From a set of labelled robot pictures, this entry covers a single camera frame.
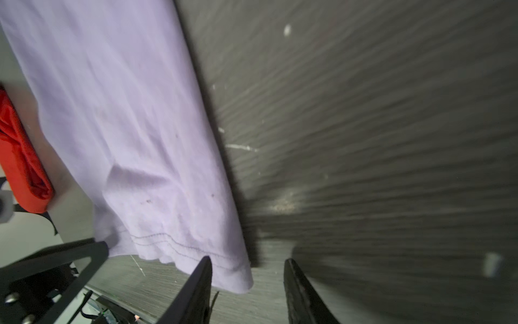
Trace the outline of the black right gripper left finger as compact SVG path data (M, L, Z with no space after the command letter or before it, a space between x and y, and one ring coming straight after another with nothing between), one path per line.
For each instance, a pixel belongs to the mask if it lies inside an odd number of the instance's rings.
M209 323L212 276L212 262L204 256L157 323Z

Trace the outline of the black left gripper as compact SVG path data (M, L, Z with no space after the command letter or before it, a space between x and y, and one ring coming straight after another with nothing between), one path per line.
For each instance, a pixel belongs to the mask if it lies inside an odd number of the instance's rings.
M79 240L1 268L1 322L55 323L108 254L105 242Z

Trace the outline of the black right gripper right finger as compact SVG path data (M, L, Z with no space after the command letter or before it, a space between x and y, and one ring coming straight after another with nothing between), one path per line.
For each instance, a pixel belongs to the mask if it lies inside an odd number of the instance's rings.
M339 324L294 259L285 261L283 283L290 324Z

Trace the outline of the purple t shirt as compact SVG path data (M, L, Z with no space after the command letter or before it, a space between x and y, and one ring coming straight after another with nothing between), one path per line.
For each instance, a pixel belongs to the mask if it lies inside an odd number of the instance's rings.
M236 204L172 1L2 1L1 27L41 130L94 205L112 257L210 257L252 285Z

